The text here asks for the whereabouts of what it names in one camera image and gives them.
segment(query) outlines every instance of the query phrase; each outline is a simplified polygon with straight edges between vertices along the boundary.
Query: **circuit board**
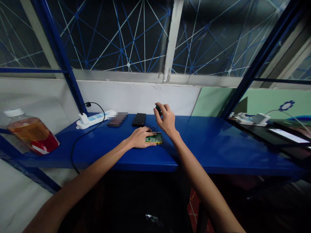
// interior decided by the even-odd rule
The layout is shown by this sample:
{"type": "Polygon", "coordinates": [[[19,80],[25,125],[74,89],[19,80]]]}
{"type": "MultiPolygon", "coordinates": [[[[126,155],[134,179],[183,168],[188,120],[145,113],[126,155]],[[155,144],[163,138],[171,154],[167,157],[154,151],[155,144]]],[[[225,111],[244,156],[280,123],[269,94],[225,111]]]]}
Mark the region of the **circuit board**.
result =
{"type": "Polygon", "coordinates": [[[157,135],[146,137],[145,142],[154,142],[158,145],[162,145],[163,144],[162,133],[161,132],[154,132],[154,133],[157,133],[157,135]]]}

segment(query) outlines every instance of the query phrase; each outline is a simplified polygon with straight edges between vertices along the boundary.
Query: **power cord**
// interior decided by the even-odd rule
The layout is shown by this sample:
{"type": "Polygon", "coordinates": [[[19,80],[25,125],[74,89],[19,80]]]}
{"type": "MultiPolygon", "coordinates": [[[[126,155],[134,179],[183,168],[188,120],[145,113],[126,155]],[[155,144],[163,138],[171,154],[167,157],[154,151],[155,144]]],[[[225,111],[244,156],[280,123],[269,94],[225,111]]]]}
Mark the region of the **power cord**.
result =
{"type": "Polygon", "coordinates": [[[298,121],[298,122],[302,125],[302,127],[304,127],[304,128],[306,129],[306,131],[309,133],[309,135],[310,135],[310,137],[311,137],[311,132],[310,132],[310,130],[305,126],[305,124],[302,123],[300,120],[298,120],[296,117],[290,115],[289,113],[287,113],[287,112],[285,112],[285,111],[282,111],[282,110],[271,110],[271,111],[269,111],[266,115],[268,115],[269,113],[271,113],[271,112],[273,112],[273,111],[283,112],[283,113],[286,113],[287,115],[289,115],[290,117],[294,118],[296,121],[298,121]]]}
{"type": "Polygon", "coordinates": [[[80,138],[82,138],[83,136],[87,135],[88,133],[90,133],[90,132],[92,132],[93,130],[95,130],[96,128],[98,128],[98,127],[104,122],[105,117],[106,117],[104,110],[102,109],[102,107],[101,107],[98,103],[95,103],[95,102],[86,102],[86,103],[84,103],[83,105],[86,105],[87,107],[90,107],[91,104],[97,104],[97,105],[101,108],[101,110],[102,110],[103,113],[104,113],[104,119],[103,119],[103,121],[100,122],[94,129],[91,129],[90,131],[88,131],[88,132],[86,132],[85,134],[83,134],[83,135],[81,135],[80,137],[78,137],[78,138],[75,140],[75,142],[74,142],[74,144],[73,144],[73,146],[72,146],[71,155],[70,155],[70,161],[71,161],[72,167],[73,167],[74,170],[77,172],[77,174],[80,174],[80,172],[78,171],[77,167],[75,166],[74,159],[73,159],[75,144],[77,143],[77,141],[78,141],[80,138]]]}

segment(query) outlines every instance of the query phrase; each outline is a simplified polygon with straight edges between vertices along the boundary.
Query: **geometric window film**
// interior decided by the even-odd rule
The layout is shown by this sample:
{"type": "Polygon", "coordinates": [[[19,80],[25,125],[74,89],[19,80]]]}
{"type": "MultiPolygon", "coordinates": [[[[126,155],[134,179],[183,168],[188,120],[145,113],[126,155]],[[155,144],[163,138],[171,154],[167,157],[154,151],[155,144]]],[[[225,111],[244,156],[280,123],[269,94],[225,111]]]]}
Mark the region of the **geometric window film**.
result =
{"type": "Polygon", "coordinates": [[[184,1],[172,73],[243,77],[288,2],[184,1]]]}
{"type": "Polygon", "coordinates": [[[172,2],[49,1],[73,69],[162,72],[172,2]]]}
{"type": "Polygon", "coordinates": [[[291,74],[289,79],[311,81],[311,54],[291,74]]]}
{"type": "Polygon", "coordinates": [[[0,67],[50,68],[19,0],[0,1],[0,67]]]}

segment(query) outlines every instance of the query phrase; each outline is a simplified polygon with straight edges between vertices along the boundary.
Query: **bottle cap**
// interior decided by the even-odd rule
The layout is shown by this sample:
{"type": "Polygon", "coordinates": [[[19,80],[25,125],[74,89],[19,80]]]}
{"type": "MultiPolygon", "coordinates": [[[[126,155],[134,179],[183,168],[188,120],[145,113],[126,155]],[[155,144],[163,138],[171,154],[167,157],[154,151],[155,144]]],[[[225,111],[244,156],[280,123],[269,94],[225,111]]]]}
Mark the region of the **bottle cap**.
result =
{"type": "Polygon", "coordinates": [[[9,110],[5,110],[4,114],[7,117],[16,117],[19,115],[23,115],[25,112],[21,109],[21,108],[14,108],[14,109],[9,109],[9,110]]]}

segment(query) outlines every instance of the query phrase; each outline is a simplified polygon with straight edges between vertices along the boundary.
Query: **plastic bottle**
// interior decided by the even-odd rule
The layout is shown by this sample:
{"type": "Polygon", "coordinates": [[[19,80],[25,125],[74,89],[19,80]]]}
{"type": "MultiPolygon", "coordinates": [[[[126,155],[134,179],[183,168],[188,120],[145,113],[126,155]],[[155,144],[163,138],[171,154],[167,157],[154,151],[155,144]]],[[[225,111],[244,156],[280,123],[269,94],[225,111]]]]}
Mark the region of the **plastic bottle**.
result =
{"type": "Polygon", "coordinates": [[[45,155],[59,146],[59,141],[39,118],[27,116],[20,108],[6,110],[4,113],[11,118],[7,129],[31,151],[45,155]]]}

